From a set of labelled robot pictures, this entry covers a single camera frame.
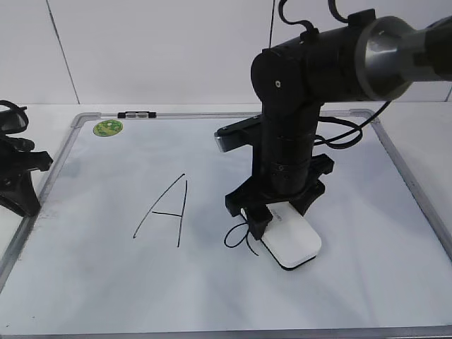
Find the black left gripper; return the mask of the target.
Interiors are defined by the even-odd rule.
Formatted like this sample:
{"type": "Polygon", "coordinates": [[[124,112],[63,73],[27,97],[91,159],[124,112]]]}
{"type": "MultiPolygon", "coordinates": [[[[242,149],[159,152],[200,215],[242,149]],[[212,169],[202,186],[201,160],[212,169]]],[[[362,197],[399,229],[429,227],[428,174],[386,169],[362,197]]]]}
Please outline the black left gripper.
{"type": "Polygon", "coordinates": [[[30,172],[46,172],[53,163],[47,151],[33,152],[34,148],[29,139],[1,134],[1,206],[21,217],[40,210],[30,172]]]}

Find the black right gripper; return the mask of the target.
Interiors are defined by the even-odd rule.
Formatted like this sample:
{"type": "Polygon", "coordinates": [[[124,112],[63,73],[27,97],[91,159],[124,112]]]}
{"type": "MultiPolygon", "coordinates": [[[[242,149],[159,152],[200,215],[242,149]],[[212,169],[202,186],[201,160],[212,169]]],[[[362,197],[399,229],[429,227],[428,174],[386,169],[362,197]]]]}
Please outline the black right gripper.
{"type": "Polygon", "coordinates": [[[299,166],[278,164],[267,174],[253,174],[226,195],[226,208],[233,216],[243,210],[252,236],[261,239],[273,219],[268,205],[289,202],[304,216],[312,203],[325,192],[320,176],[330,174],[333,166],[334,161],[325,154],[313,156],[299,166]]]}

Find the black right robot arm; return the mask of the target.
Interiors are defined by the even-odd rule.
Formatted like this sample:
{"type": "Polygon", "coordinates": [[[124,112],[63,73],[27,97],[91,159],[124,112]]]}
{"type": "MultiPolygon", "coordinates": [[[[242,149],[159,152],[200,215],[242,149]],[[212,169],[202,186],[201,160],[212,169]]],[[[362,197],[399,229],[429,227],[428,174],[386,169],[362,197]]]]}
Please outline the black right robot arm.
{"type": "Polygon", "coordinates": [[[417,30],[369,9],[351,14],[344,27],[319,32],[309,26],[264,49],[251,65],[262,112],[216,132],[224,152],[243,145],[253,150],[251,176],[226,196],[226,208],[232,216],[244,214],[254,239],[272,220],[272,203],[288,202],[305,214],[325,191],[320,176],[334,165],[313,153],[324,104],[390,102],[413,83],[450,79],[448,17],[417,30]]]}

